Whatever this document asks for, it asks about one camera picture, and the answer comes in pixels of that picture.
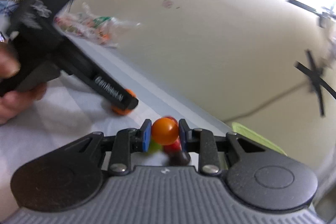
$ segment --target finger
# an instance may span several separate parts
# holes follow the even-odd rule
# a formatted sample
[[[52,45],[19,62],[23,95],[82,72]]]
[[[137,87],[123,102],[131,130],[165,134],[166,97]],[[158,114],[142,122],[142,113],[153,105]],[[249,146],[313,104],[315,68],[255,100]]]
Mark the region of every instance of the finger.
[[[2,98],[2,105],[17,111],[30,107],[35,100],[40,100],[46,92],[46,84],[40,84],[27,92],[10,91]]]
[[[0,105],[0,123],[5,123],[9,119],[14,118],[19,112],[17,110],[9,109],[4,105]]]
[[[19,70],[20,63],[7,51],[5,44],[0,44],[0,77],[12,77]]]

